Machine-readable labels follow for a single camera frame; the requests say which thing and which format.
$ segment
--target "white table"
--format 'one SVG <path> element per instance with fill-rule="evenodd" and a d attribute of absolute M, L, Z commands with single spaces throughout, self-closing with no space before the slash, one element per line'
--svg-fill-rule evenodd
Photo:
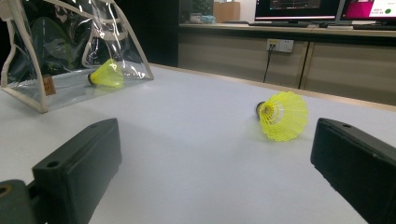
<path fill-rule="evenodd" d="M 318 118 L 337 119 L 396 146 L 393 107 L 304 96 L 304 132 L 278 143 L 254 112 L 278 92 L 271 86 L 152 70 L 153 81 L 47 114 L 1 92 L 0 180 L 31 182 L 31 168 L 53 150 L 117 118 L 123 162 L 90 223 L 366 223 L 310 163 L 315 128 Z"/>

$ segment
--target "transparent bag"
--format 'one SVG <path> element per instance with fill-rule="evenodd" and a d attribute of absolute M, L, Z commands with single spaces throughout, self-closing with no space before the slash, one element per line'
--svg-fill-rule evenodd
<path fill-rule="evenodd" d="M 11 52 L 4 91 L 41 113 L 152 80 L 113 0 L 0 0 Z"/>

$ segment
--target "shuttlecock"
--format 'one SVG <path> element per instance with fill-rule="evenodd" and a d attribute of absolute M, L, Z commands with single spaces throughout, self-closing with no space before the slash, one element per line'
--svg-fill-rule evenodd
<path fill-rule="evenodd" d="M 96 71 L 88 75 L 88 80 L 94 86 L 102 85 L 114 88 L 123 86 L 121 66 L 113 59 L 107 60 Z"/>
<path fill-rule="evenodd" d="M 262 131 L 278 142 L 297 137 L 308 121 L 306 103 L 292 91 L 282 91 L 256 107 Z"/>

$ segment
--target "computer monitor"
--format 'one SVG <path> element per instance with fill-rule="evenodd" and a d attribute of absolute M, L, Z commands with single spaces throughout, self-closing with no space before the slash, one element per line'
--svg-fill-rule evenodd
<path fill-rule="evenodd" d="M 340 0 L 257 0 L 254 21 L 335 21 Z"/>
<path fill-rule="evenodd" d="M 396 0 L 346 0 L 341 20 L 396 25 Z"/>

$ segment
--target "electrical outlet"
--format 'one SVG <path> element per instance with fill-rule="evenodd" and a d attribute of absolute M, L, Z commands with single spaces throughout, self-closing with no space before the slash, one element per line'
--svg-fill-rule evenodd
<path fill-rule="evenodd" d="M 293 51 L 294 40 L 279 40 L 279 51 L 291 53 Z"/>
<path fill-rule="evenodd" d="M 270 49 L 271 46 L 272 47 L 272 51 L 279 51 L 279 39 L 267 39 L 267 50 Z"/>

